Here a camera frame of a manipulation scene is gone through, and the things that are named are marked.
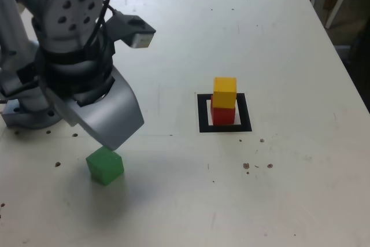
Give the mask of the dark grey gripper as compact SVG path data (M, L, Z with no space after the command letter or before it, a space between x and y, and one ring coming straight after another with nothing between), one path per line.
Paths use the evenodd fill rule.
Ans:
M54 110L70 125L80 125L101 145L116 150L144 124L138 100L115 68L106 81L82 93L42 91Z

